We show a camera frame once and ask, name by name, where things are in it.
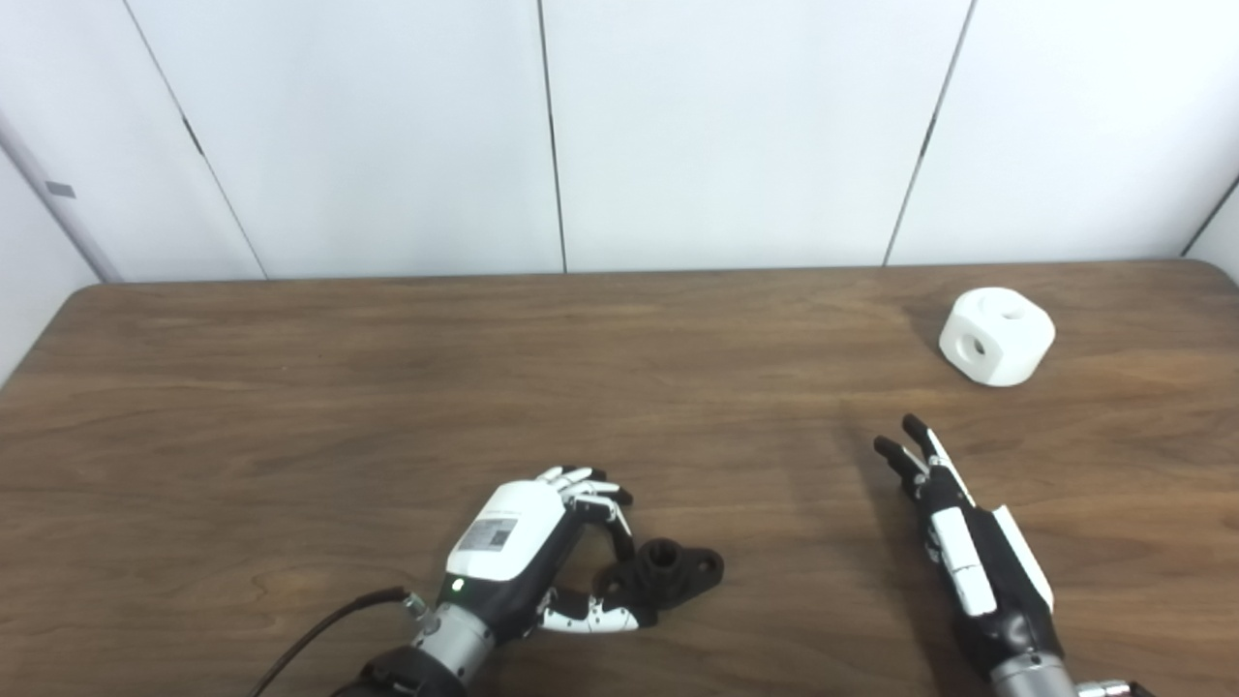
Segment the panel seam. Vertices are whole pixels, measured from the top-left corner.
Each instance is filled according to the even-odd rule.
[[[259,272],[263,274],[264,280],[271,280],[270,274],[266,272],[266,266],[263,265],[263,259],[258,255],[258,250],[254,249],[254,241],[249,238],[249,233],[245,232],[245,225],[242,224],[240,217],[237,214],[237,208],[232,203],[232,198],[228,197],[228,192],[224,191],[223,184],[219,182],[219,175],[216,173],[216,167],[211,163],[211,157],[207,156],[202,147],[202,142],[198,140],[197,132],[195,132],[193,126],[190,124],[190,118],[185,114],[185,109],[181,108],[181,100],[176,98],[176,92],[172,89],[172,83],[167,80],[167,74],[164,72],[164,66],[160,64],[159,58],[155,57],[155,51],[151,48],[150,41],[146,40],[146,32],[142,31],[142,25],[138,24],[138,16],[134,15],[134,9],[129,6],[129,0],[121,0],[125,5],[125,11],[129,12],[129,21],[134,24],[134,28],[138,31],[139,38],[142,40],[142,46],[146,47],[146,54],[150,56],[151,63],[155,66],[155,72],[159,73],[160,79],[164,82],[164,89],[167,89],[167,95],[172,99],[172,105],[176,106],[177,114],[181,115],[181,120],[185,123],[186,130],[190,132],[190,139],[193,141],[195,149],[202,155],[202,161],[207,165],[207,171],[211,172],[211,180],[216,182],[216,189],[219,191],[219,196],[224,199],[224,206],[228,207],[228,214],[232,215],[234,223],[237,223],[237,230],[240,232],[240,238],[245,240],[245,246],[249,248],[249,253],[254,256],[254,262],[258,264]]]
[[[908,177],[908,187],[903,192],[903,201],[900,203],[900,214],[895,218],[895,228],[891,229],[891,239],[886,243],[886,253],[882,255],[882,265],[888,266],[891,264],[891,253],[895,251],[895,240],[900,236],[900,229],[903,227],[903,214],[908,210],[908,201],[912,199],[912,189],[917,186],[917,177],[921,175],[921,165],[926,160],[926,152],[929,151],[929,141],[933,139],[934,128],[938,125],[938,114],[942,111],[942,104],[947,99],[947,90],[950,88],[950,78],[955,74],[955,64],[959,62],[959,53],[964,48],[964,38],[968,36],[968,27],[973,24],[973,11],[976,9],[976,1],[971,0],[968,4],[968,12],[964,14],[964,22],[959,27],[959,38],[955,40],[955,50],[950,54],[950,63],[947,64],[947,74],[942,80],[942,89],[938,90],[938,100],[933,105],[933,113],[929,115],[929,125],[926,126],[926,136],[921,141],[921,151],[917,155],[917,163],[912,166],[912,176]]]
[[[546,93],[546,128],[550,132],[550,167],[555,180],[555,219],[559,222],[559,258],[567,272],[567,241],[564,238],[564,199],[559,188],[559,151],[555,147],[555,111],[550,99],[550,63],[546,61],[546,22],[543,20],[543,0],[538,0],[538,38],[541,42],[543,89]]]

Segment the black cable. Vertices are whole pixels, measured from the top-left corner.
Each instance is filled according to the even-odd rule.
[[[409,592],[400,587],[385,588],[383,591],[375,591],[374,593],[367,593],[366,595],[358,595],[357,598],[353,599],[352,603],[327,615],[326,618],[322,619],[322,621],[313,625],[313,629],[305,633],[305,636],[297,639],[297,641],[292,646],[290,646],[289,650],[285,651],[282,656],[276,659],[275,664],[273,664],[271,667],[268,669],[265,673],[263,673],[263,677],[258,680],[258,685],[255,685],[254,688],[249,691],[249,695],[247,697],[258,697],[259,695],[261,695],[263,691],[266,690],[269,685],[271,685],[271,681],[275,680],[275,676],[280,675],[280,671],[287,667],[287,665],[292,662],[292,659],[295,659],[297,654],[301,652],[302,649],[305,649],[311,641],[313,641],[316,636],[322,634],[323,630],[326,630],[328,626],[356,613],[357,610],[364,610],[366,608],[382,605],[384,603],[403,603],[404,599],[408,597]]]

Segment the white robotic hand cover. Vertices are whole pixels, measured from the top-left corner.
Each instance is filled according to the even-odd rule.
[[[499,487],[447,557],[447,573],[512,581],[529,567],[567,506],[601,506],[632,537],[618,504],[606,498],[618,484],[589,479],[589,468],[551,468],[529,482]]]

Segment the robot finger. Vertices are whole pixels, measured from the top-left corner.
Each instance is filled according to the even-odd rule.
[[[556,467],[554,467],[554,468],[544,472],[543,474],[538,475],[534,479],[534,482],[549,483],[549,482],[551,482],[553,479],[558,478],[561,474],[564,474],[564,468],[556,465]]]
[[[907,433],[912,438],[912,442],[921,447],[926,462],[930,462],[944,454],[942,443],[938,442],[938,437],[934,436],[933,430],[926,426],[926,422],[918,420],[916,415],[903,416],[903,433]]]
[[[543,610],[541,626],[570,634],[608,634],[641,629],[642,623],[628,608],[605,609],[600,598],[556,589],[555,599]]]
[[[579,482],[585,482],[590,479],[591,474],[593,474],[593,470],[591,470],[590,468],[571,468],[571,469],[563,468],[563,472],[559,474],[559,477],[553,478],[546,484],[555,491],[564,491],[565,489],[572,487]]]
[[[916,498],[917,487],[929,477],[929,465],[885,436],[873,439],[873,451],[886,459],[886,464],[895,470],[895,474],[900,475],[904,494]]]
[[[637,550],[632,542],[632,529],[620,510],[620,504],[615,499],[592,494],[582,494],[571,501],[571,509],[582,522],[603,526],[611,535],[615,546],[616,558],[622,561],[636,556]]]
[[[924,453],[926,463],[929,467],[943,467],[950,470],[952,477],[959,483],[959,489],[968,498],[968,503],[975,506],[976,501],[973,500],[971,493],[968,491],[964,478],[959,477],[959,470],[955,469],[955,464],[950,461],[950,456],[947,454],[947,449],[942,447],[942,442],[938,441],[938,436],[933,430],[914,415],[907,415],[903,417],[903,431],[921,447],[921,452]]]
[[[606,496],[607,499],[615,500],[621,506],[632,504],[632,494],[628,494],[628,491],[618,484],[610,482],[585,480],[560,491],[560,496],[563,496],[565,501],[582,494]]]

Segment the white wall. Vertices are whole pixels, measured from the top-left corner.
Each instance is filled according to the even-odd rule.
[[[0,151],[0,385],[64,298],[97,280]]]
[[[546,0],[569,270],[881,264],[968,0]]]
[[[131,5],[0,0],[121,280],[1173,256],[1239,162],[1232,1],[976,0],[919,168],[969,0]]]
[[[1232,191],[1187,255],[1220,267],[1239,282],[1239,193]]]
[[[561,271],[535,0],[130,0],[273,277]]]
[[[1239,167],[1239,2],[979,0],[891,261],[1177,255]]]
[[[0,0],[0,139],[109,280],[261,277],[119,0]]]

